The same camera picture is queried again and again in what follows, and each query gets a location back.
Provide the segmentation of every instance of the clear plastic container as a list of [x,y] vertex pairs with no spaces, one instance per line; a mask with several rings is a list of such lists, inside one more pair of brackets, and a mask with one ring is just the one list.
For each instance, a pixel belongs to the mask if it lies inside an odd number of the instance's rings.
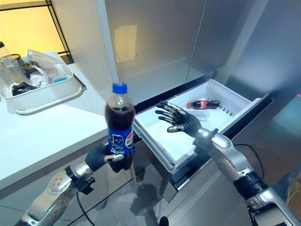
[[210,113],[206,110],[186,109],[186,111],[196,116],[199,121],[207,121],[210,117]]
[[16,58],[12,57],[0,41],[0,76],[9,84],[28,83]]

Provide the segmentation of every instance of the clear plastic bottle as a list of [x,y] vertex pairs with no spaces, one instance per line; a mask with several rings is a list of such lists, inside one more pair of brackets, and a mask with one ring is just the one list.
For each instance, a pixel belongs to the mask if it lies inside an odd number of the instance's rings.
[[29,83],[21,70],[17,58],[9,54],[2,41],[0,41],[0,76],[8,85],[22,82]]
[[210,117],[210,113],[206,110],[186,109],[186,111],[196,116],[199,121],[207,121]]
[[112,96],[105,106],[105,119],[109,131],[110,154],[122,154],[124,159],[112,162],[112,170],[118,173],[121,169],[128,170],[133,161],[133,123],[135,109],[127,97],[125,83],[113,83]]

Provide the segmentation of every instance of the white plastic basket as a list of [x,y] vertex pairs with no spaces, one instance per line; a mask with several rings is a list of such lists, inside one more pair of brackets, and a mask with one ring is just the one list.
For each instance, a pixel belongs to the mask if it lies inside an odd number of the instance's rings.
[[[45,54],[61,59],[56,52]],[[68,79],[53,83],[26,93],[12,96],[11,87],[0,77],[0,96],[12,105],[18,114],[28,114],[42,108],[57,104],[81,93],[81,85],[70,72]]]

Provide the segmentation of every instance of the yellow light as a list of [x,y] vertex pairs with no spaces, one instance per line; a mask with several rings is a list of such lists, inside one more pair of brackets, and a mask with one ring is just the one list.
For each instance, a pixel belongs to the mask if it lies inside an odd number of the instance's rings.
[[0,0],[0,5],[21,3],[21,2],[30,2],[30,1],[38,1],[38,0]]
[[1,11],[0,21],[0,40],[11,54],[25,56],[29,48],[64,51],[47,7]]
[[114,30],[116,62],[133,60],[136,57],[136,35],[138,25],[121,26]]

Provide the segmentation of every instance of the red bottle label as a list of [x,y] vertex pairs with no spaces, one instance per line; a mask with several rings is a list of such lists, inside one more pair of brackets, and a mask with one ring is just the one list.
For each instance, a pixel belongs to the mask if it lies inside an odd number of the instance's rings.
[[199,108],[200,108],[200,109],[206,109],[206,106],[207,106],[207,101],[205,101],[205,100],[200,100]]

